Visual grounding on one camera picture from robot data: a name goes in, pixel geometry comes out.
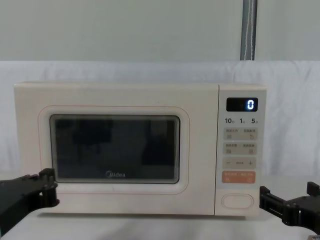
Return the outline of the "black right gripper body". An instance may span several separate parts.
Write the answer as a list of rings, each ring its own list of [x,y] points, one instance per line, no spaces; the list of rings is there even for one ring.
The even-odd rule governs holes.
[[[283,205],[282,222],[303,228],[320,227],[320,197],[302,196],[288,200]]]

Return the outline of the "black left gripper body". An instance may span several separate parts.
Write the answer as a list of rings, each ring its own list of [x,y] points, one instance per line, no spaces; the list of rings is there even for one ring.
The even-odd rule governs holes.
[[[0,233],[6,234],[31,212],[42,207],[42,185],[34,177],[0,182]]]

